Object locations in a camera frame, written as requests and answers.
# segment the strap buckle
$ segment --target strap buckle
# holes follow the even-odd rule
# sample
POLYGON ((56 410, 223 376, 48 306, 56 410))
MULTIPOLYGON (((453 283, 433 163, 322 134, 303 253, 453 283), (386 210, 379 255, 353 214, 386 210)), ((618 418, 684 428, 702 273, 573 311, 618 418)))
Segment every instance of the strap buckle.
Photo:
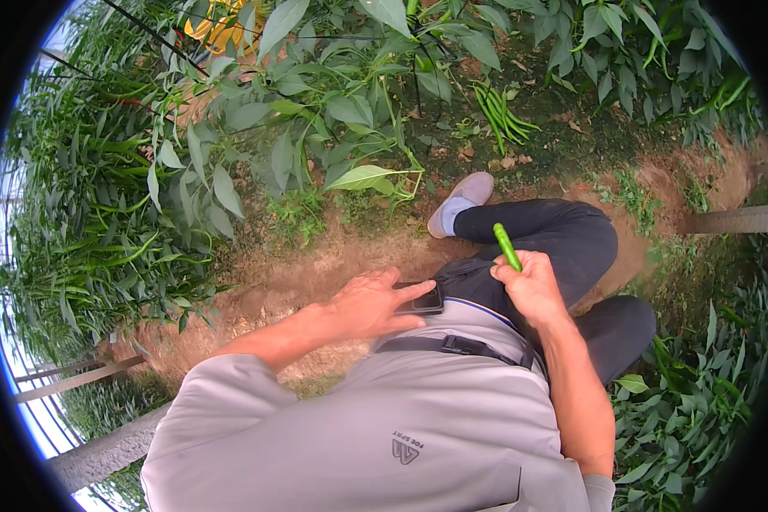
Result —
POLYGON ((459 355, 483 355, 485 346, 486 343, 449 334, 444 338, 444 345, 441 347, 440 351, 459 355))

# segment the knee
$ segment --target knee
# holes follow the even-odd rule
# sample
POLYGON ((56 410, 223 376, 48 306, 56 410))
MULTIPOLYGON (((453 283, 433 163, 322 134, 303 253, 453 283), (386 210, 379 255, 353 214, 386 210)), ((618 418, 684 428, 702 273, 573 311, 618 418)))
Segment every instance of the knee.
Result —
POLYGON ((600 250, 597 257, 612 266, 617 259, 617 231, 612 220, 599 208, 583 201, 572 201, 568 208, 569 226, 584 235, 590 234, 593 244, 600 250))
POLYGON ((631 342, 644 352, 657 333, 657 318, 651 304, 633 295, 613 297, 623 314, 624 322, 631 326, 631 342))

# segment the white sock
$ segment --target white sock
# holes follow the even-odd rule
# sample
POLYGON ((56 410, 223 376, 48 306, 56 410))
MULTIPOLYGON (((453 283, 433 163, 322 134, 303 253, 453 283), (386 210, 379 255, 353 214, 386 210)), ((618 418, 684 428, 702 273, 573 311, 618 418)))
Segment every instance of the white sock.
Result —
POLYGON ((440 225, 444 229, 444 233, 450 237, 455 236, 455 217, 462 211, 476 206, 474 202, 463 196, 450 198, 440 211, 440 225))

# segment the gray t-shirt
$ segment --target gray t-shirt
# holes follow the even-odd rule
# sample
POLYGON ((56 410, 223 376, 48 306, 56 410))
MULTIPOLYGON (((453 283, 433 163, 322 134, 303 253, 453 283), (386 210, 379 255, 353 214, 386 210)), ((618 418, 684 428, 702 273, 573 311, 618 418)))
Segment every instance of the gray t-shirt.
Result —
MULTIPOLYGON (((428 323, 401 335, 456 333, 516 360, 522 353, 522 339, 474 305, 445 302, 428 323)), ((582 477, 560 454, 539 370, 383 352, 327 395, 298 401, 255 355, 219 355, 186 375, 157 427, 146 499, 155 512, 608 512, 612 481, 582 477)))

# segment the leg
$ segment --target leg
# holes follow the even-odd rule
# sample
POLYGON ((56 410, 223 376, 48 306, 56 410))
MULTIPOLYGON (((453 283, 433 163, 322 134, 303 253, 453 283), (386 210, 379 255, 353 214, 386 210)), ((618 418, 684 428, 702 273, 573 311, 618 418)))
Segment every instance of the leg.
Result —
POLYGON ((575 318, 575 324, 604 386, 637 361, 649 348, 657 329, 651 306, 629 295, 598 302, 575 318))
POLYGON ((455 235, 487 244, 475 257, 491 261, 500 254, 492 232, 496 222, 506 228, 516 249, 549 255, 566 307, 579 301, 617 257, 611 221, 584 202, 533 199, 469 208, 455 216, 455 235))

